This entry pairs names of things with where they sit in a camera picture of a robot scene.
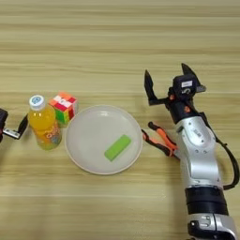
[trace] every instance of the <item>green block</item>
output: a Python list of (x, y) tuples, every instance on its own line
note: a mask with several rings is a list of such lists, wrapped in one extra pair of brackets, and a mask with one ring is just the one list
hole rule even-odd
[(55, 109), (55, 112), (56, 112), (56, 119), (61, 122), (61, 123), (65, 123), (65, 119), (64, 119), (64, 113)]
[(123, 135), (104, 153), (105, 157), (113, 161), (130, 143), (131, 139), (127, 135)]

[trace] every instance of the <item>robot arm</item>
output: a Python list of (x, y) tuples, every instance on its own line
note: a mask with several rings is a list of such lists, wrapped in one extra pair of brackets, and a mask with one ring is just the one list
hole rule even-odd
[[(205, 115), (196, 111), (193, 97), (206, 88), (196, 74), (182, 64), (184, 75), (173, 79), (168, 97), (157, 99), (153, 81), (145, 72), (145, 90), (149, 105), (165, 104), (176, 126), (177, 150), (187, 198), (188, 233), (191, 239), (237, 240), (232, 218), (229, 216), (223, 189), (233, 188), (239, 182), (239, 167), (231, 151), (210, 128)], [(232, 184), (222, 186), (215, 157), (216, 142), (229, 154), (234, 169)]]
[(24, 119), (19, 124), (18, 130), (11, 130), (5, 127), (7, 118), (8, 112), (0, 109), (0, 142), (3, 140), (3, 135), (19, 140), (27, 128), (28, 125), (27, 116), (25, 116)]
[(187, 196), (189, 234), (199, 237), (195, 239), (237, 240), (215, 158), (214, 133), (200, 116), (183, 119), (176, 129)]

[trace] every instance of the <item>green sponge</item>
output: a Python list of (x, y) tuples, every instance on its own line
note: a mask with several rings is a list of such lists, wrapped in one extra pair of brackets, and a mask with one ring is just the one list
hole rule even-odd
[(118, 139), (106, 152), (104, 153), (105, 157), (113, 161), (124, 149), (129, 146), (131, 139), (127, 135), (123, 135)]

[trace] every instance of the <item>bottle label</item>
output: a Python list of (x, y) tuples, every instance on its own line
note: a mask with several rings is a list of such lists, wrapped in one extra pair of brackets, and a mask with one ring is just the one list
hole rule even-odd
[(35, 130), (35, 134), (37, 136), (38, 143), (40, 144), (59, 144), (61, 141), (61, 131), (57, 125), (57, 122), (52, 125), (51, 128), (45, 131), (37, 131)]

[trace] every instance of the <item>orange liquid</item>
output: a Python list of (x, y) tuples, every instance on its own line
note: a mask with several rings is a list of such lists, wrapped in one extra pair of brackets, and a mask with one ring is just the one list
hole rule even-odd
[(41, 111), (30, 110), (28, 121), (35, 132), (38, 145), (43, 149), (53, 149), (61, 142), (62, 136), (52, 106), (46, 105)]

